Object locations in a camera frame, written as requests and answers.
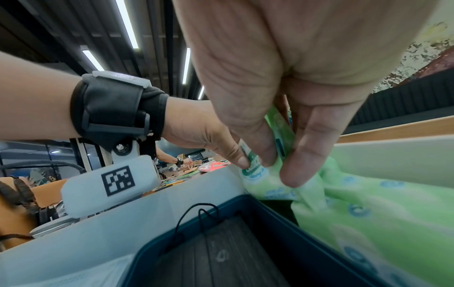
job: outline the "background person's hand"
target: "background person's hand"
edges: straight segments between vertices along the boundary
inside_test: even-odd
[[[239,138],[219,121],[210,101],[169,97],[161,136],[182,148],[212,150],[241,168],[250,165],[237,144]]]
[[[398,65],[437,1],[174,0],[220,120],[272,165],[264,116],[287,95],[296,139],[281,170],[300,186],[322,166],[373,86]]]
[[[185,158],[185,159],[183,160],[183,164],[184,164],[184,165],[192,165],[192,159],[190,159],[190,158]]]

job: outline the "white device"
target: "white device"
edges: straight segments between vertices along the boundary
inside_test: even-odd
[[[96,169],[67,180],[61,189],[65,211],[80,218],[124,203],[161,184],[150,156],[139,156],[139,145],[132,141],[126,156],[112,153],[113,165]]]

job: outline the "green plastic packaging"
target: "green plastic packaging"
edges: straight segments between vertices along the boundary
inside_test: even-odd
[[[279,171],[294,134],[275,108],[266,120],[279,157],[264,168],[240,142],[251,161],[240,172],[248,193],[292,200],[300,228],[391,286],[454,285],[453,189],[343,173],[333,158],[302,187],[287,187]]]

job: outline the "linear light fixture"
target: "linear light fixture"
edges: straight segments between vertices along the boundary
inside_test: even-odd
[[[203,92],[205,92],[205,86],[202,86],[202,88],[200,89],[199,100],[202,99]]]
[[[120,15],[122,16],[124,27],[126,28],[126,32],[128,32],[129,40],[131,41],[131,45],[133,49],[138,49],[139,45],[137,45],[136,36],[134,35],[134,31],[132,29],[131,20],[129,19],[128,11],[126,10],[126,5],[124,4],[124,0],[115,0],[117,3],[118,10],[120,11]]]
[[[101,66],[98,60],[96,60],[96,58],[93,56],[90,50],[82,50],[82,52],[85,54],[85,56],[90,60],[90,62],[98,71],[104,71],[103,66]]]
[[[186,85],[186,80],[188,78],[188,69],[189,69],[189,59],[191,57],[191,49],[186,49],[186,60],[184,60],[184,72],[183,72],[183,85]]]

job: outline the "wooden edge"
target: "wooden edge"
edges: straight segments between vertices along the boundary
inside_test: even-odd
[[[452,134],[454,134],[454,116],[449,116],[389,128],[356,132],[341,136],[337,143],[407,139]]]

